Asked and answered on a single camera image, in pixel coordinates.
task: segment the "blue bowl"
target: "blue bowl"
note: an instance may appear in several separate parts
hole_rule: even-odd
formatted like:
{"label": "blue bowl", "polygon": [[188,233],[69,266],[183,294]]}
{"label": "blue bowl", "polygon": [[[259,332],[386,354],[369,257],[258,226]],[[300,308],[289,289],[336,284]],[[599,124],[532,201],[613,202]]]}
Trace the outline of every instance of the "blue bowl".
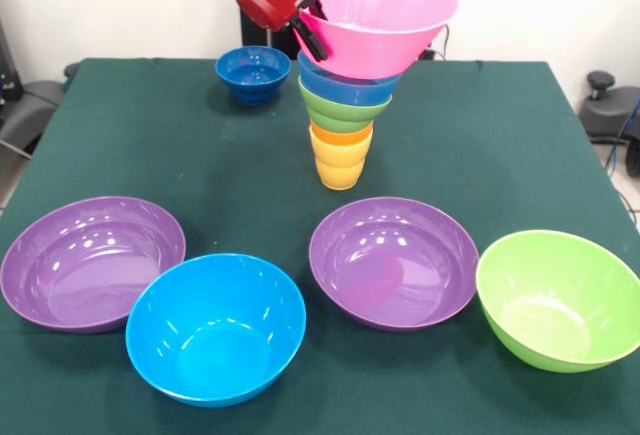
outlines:
{"label": "blue bowl", "polygon": [[358,80],[335,75],[313,63],[304,52],[298,53],[302,83],[316,95],[344,105],[370,106],[386,103],[400,75],[379,80]]}
{"label": "blue bowl", "polygon": [[295,356],[306,326],[296,284],[248,255],[195,258],[157,278],[131,310],[129,358],[166,395],[226,407],[268,388]]}
{"label": "blue bowl", "polygon": [[286,54],[262,46],[231,50],[216,62],[218,76],[238,100],[251,106],[274,99],[290,71],[291,60]]}

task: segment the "dark blue bowl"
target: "dark blue bowl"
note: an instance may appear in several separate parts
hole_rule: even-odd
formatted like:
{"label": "dark blue bowl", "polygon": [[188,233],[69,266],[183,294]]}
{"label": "dark blue bowl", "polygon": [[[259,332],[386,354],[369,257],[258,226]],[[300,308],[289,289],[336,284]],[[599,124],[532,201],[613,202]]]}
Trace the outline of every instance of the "dark blue bowl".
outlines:
{"label": "dark blue bowl", "polygon": [[343,105],[382,105],[391,98],[402,76],[377,80],[346,78],[320,68],[302,51],[298,53],[298,64],[305,87],[319,97]]}
{"label": "dark blue bowl", "polygon": [[216,62],[218,76],[238,100],[251,106],[273,100],[290,71],[289,57],[271,47],[237,48]]}

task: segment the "lime green bowl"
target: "lime green bowl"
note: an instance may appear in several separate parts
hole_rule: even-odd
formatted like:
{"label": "lime green bowl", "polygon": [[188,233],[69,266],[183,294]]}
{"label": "lime green bowl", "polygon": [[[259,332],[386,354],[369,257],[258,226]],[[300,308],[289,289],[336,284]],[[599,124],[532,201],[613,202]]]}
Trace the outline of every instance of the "lime green bowl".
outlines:
{"label": "lime green bowl", "polygon": [[508,235],[480,257],[476,283],[496,336],[534,367],[584,372],[640,346],[640,280],[584,238],[548,230]]}
{"label": "lime green bowl", "polygon": [[300,77],[298,84],[309,116],[330,132],[351,133],[362,130],[387,108],[392,98],[380,105],[345,105],[316,95],[304,86]]}

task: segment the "stacked cups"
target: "stacked cups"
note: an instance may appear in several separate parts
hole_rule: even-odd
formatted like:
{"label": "stacked cups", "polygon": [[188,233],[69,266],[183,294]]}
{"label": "stacked cups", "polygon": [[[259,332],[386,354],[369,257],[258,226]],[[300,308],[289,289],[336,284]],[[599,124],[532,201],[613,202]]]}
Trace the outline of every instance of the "stacked cups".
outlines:
{"label": "stacked cups", "polygon": [[346,78],[323,70],[302,51],[298,62],[318,175],[326,187],[347,190],[362,174],[373,121],[391,102],[400,75],[380,80]]}

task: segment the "green tablecloth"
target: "green tablecloth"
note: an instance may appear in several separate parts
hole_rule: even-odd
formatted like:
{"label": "green tablecloth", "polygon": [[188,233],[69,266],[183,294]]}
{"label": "green tablecloth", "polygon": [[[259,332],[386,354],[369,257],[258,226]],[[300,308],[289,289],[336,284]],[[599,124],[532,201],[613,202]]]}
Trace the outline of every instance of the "green tablecloth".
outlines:
{"label": "green tablecloth", "polygon": [[529,228],[586,236],[640,269],[640,237],[542,63],[416,63],[376,122],[360,183],[319,182],[297,69],[279,100],[238,105],[211,61],[88,60],[5,215],[0,253],[73,200],[149,199],[182,223],[188,257],[267,258],[301,287],[307,336],[257,399],[187,407],[137,375],[123,330],[68,335],[0,303],[3,434],[640,433],[640,353],[591,373],[530,368],[495,339],[477,300],[427,330],[363,327],[314,285],[307,244],[331,210],[397,195],[456,217],[482,251]]}

